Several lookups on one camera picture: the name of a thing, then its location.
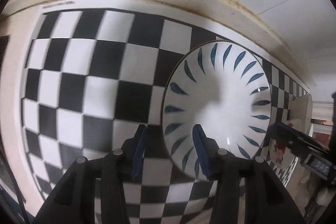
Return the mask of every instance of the blue leaf pattern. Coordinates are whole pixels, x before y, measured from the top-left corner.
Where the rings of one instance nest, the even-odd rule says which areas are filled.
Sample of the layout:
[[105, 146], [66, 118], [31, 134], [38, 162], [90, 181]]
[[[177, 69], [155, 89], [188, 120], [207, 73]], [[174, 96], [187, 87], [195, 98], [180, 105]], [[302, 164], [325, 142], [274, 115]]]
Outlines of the blue leaf pattern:
[[179, 146], [184, 142], [184, 140], [188, 137], [188, 135], [179, 138], [172, 146], [170, 155], [173, 155], [175, 151], [179, 148]]
[[216, 51], [217, 51], [217, 43], [213, 46], [212, 50], [211, 50], [211, 63], [213, 68], [215, 69], [215, 58], [216, 58]]
[[224, 52], [224, 55], [223, 55], [223, 69], [224, 69], [225, 60], [227, 59], [227, 56], [229, 55], [231, 48], [232, 48], [232, 44], [230, 46], [228, 46], [228, 48]]
[[258, 102], [253, 103], [252, 105], [253, 106], [265, 106], [265, 105], [268, 105], [270, 103], [271, 103], [271, 101], [269, 101], [269, 100], [260, 100]]
[[240, 61], [244, 58], [245, 54], [246, 54], [246, 51], [243, 51], [243, 52], [241, 52], [241, 53], [238, 55], [238, 57], [237, 57], [237, 59], [236, 59], [236, 61], [235, 61], [235, 65], [234, 65], [234, 67], [233, 67], [233, 71], [235, 71], [235, 69], [237, 68], [237, 66], [238, 66], [238, 64], [240, 63]]
[[266, 115], [255, 115], [255, 116], [252, 116], [252, 117], [257, 118], [259, 120], [267, 120], [267, 119], [269, 119], [269, 117], [266, 116]]
[[199, 49], [198, 56], [197, 56], [198, 65], [201, 68], [202, 72], [205, 74], [204, 68], [203, 68], [203, 57], [202, 57], [202, 48]]
[[255, 132], [257, 133], [266, 133], [265, 130], [258, 128], [258, 127], [252, 127], [252, 126], [248, 126], [249, 128], [253, 129]]
[[176, 106], [171, 106], [171, 105], [168, 105], [168, 106], [165, 107], [165, 112], [166, 113], [181, 112], [181, 111], [185, 111], [185, 110], [181, 109], [179, 107], [176, 107]]
[[257, 63], [257, 61], [253, 61], [253, 62], [251, 62], [250, 64], [248, 64], [248, 65], [246, 66], [246, 68], [244, 69], [243, 74], [241, 75], [241, 77], [243, 77], [243, 75], [244, 75], [245, 73], [247, 73], [247, 72], [249, 71], [249, 69], [252, 68], [256, 63]]
[[170, 88], [171, 90], [176, 93], [176, 94], [180, 94], [180, 95], [188, 95], [187, 92], [185, 92], [183, 89], [181, 89], [179, 87], [178, 84], [176, 84], [175, 82], [170, 83]]
[[200, 172], [200, 161], [197, 158], [197, 160], [195, 162], [195, 177], [196, 178], [198, 178], [199, 172]]
[[259, 147], [259, 144], [258, 144], [255, 140], [252, 140], [251, 138], [249, 138], [249, 137], [247, 137], [247, 136], [245, 136], [245, 135], [243, 135], [243, 136], [247, 139], [247, 141], [248, 141], [251, 145], [254, 145], [254, 146]]
[[239, 149], [239, 151], [241, 152], [241, 154], [245, 157], [245, 158], [247, 158], [247, 159], [251, 159], [251, 157], [250, 157], [250, 155], [242, 148], [242, 147], [240, 147], [239, 145], [238, 145], [238, 149]]
[[189, 158], [190, 153], [191, 153], [191, 151], [192, 151], [193, 149], [194, 149], [194, 147], [192, 147], [192, 148], [187, 152], [187, 154], [185, 154], [184, 157], [183, 157], [183, 160], [182, 160], [182, 170], [183, 170], [183, 171], [184, 171], [184, 169], [185, 169], [185, 166], [187, 165], [188, 158]]
[[257, 80], [258, 78], [262, 77], [263, 75], [264, 75], [263, 72], [262, 73], [257, 73], [256, 75], [253, 75], [246, 85], [253, 82], [254, 80]]
[[167, 125], [166, 130], [165, 130], [165, 135], [172, 133], [176, 128], [178, 128], [181, 125], [182, 123], [177, 123], [177, 122]]
[[184, 61], [184, 71], [185, 71], [186, 75], [187, 75], [191, 80], [193, 80], [195, 83], [197, 83], [197, 81], [195, 80], [195, 78], [193, 77], [193, 75], [192, 75], [191, 72], [190, 72], [190, 69], [189, 69], [187, 60]]
[[254, 91], [252, 91], [250, 95], [263, 91], [263, 90], [267, 90], [267, 89], [268, 89], [268, 86], [261, 86], [260, 88], [257, 88]]

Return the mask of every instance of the metal screw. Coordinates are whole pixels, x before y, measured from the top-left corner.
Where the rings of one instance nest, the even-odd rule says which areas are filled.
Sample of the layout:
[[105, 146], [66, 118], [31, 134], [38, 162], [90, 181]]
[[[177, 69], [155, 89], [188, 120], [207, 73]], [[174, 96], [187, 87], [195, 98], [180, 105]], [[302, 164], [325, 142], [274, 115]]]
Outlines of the metal screw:
[[86, 160], [86, 157], [79, 157], [79, 158], [76, 159], [76, 162], [78, 164], [82, 164], [83, 162], [85, 162], [85, 160]]
[[121, 155], [122, 153], [124, 153], [120, 148], [117, 148], [117, 149], [115, 149], [115, 150], [113, 150], [113, 154], [115, 155], [115, 156], [119, 156], [119, 155]]
[[258, 157], [255, 157], [255, 161], [256, 161], [257, 163], [260, 163], [260, 164], [262, 164], [262, 163], [264, 162], [264, 158], [263, 158], [263, 157], [260, 157], [260, 156], [258, 156]]
[[217, 151], [217, 153], [219, 155], [225, 156], [225, 155], [227, 155], [227, 150], [224, 149], [224, 148], [219, 148], [218, 151]]

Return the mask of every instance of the checkerboard pattern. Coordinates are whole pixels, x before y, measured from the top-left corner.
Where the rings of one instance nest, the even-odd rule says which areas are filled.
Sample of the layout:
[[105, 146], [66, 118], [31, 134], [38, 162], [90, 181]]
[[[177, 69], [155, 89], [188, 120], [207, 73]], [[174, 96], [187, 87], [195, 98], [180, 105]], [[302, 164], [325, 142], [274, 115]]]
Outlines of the checkerboard pattern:
[[[42, 18], [21, 81], [22, 135], [42, 197], [77, 157], [103, 157], [143, 123], [148, 141], [141, 173], [124, 182], [131, 224], [184, 224], [211, 208], [216, 182], [191, 179], [172, 164], [160, 108], [168, 78], [184, 54], [204, 42], [228, 39], [164, 16], [116, 9], [63, 10]], [[286, 120], [292, 100], [306, 91], [255, 55], [271, 86], [271, 123]], [[290, 168], [274, 171], [283, 182], [291, 173]], [[95, 216], [101, 223], [100, 180]]]

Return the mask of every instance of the white plate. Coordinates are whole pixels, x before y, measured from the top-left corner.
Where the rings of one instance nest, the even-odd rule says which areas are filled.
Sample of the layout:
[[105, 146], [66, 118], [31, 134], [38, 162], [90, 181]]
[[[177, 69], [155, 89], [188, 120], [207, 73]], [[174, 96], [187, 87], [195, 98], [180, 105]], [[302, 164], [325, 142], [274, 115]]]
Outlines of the white plate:
[[206, 179], [193, 126], [199, 123], [220, 148], [251, 159], [264, 140], [270, 113], [268, 81], [253, 54], [231, 42], [206, 43], [179, 62], [166, 87], [161, 110], [166, 148], [187, 175]]

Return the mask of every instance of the round ceramic plate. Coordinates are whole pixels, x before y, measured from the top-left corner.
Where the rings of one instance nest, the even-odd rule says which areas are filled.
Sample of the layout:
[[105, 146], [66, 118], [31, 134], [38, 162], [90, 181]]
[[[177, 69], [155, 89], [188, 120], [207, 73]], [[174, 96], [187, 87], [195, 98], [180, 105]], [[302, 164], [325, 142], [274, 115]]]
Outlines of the round ceramic plate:
[[225, 41], [189, 52], [172, 73], [161, 110], [166, 148], [187, 175], [206, 179], [194, 148], [192, 129], [200, 124], [220, 148], [251, 159], [269, 125], [271, 95], [258, 60]]

